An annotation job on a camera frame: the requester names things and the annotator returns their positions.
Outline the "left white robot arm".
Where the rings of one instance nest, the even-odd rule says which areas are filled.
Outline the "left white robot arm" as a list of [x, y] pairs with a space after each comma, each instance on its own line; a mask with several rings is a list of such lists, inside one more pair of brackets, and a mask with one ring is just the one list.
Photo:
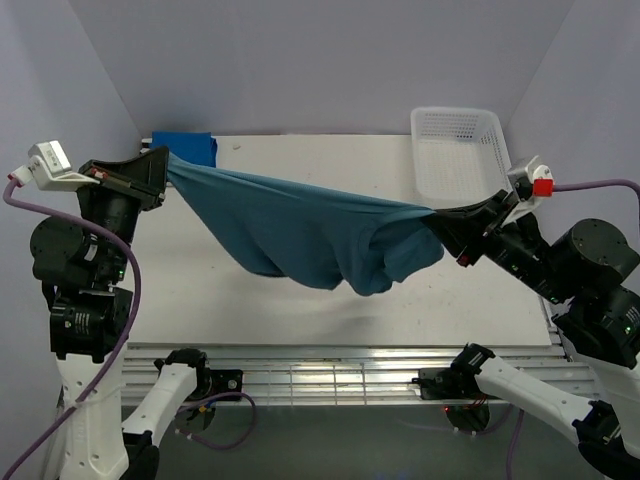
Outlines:
[[121, 414], [122, 365], [140, 293], [130, 246], [138, 217], [164, 201], [169, 151], [122, 162], [90, 161], [74, 170], [56, 141], [33, 146], [28, 172], [42, 190], [72, 192], [80, 213], [48, 214], [30, 240], [33, 274], [50, 312], [50, 345], [62, 378], [64, 479], [152, 479], [159, 445], [182, 404], [205, 397], [205, 354], [173, 351], [130, 417]]

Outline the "blue tank top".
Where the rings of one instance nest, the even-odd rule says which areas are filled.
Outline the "blue tank top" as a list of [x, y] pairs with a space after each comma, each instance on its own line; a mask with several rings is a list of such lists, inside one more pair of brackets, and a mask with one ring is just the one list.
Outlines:
[[150, 148], [165, 146], [182, 160], [201, 166], [215, 167], [218, 144], [211, 133], [154, 131]]

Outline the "light teal tank top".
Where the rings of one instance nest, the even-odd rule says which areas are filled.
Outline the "light teal tank top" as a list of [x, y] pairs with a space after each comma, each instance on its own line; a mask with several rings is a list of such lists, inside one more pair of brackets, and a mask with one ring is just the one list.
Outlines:
[[433, 210], [170, 155], [168, 179], [248, 272], [360, 296], [389, 291], [444, 256], [426, 225]]

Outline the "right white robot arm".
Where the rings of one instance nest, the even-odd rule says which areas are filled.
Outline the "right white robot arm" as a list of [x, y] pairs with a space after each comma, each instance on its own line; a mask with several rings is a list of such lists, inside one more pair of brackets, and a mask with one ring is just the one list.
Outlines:
[[434, 378], [415, 378], [433, 396], [509, 402], [575, 445], [609, 479], [639, 476], [639, 296], [624, 287], [639, 255], [612, 224], [587, 218], [554, 243], [533, 213], [504, 190], [467, 207], [438, 210], [424, 224], [463, 267], [485, 257], [553, 305], [553, 324], [600, 381], [606, 397], [569, 394], [469, 343]]

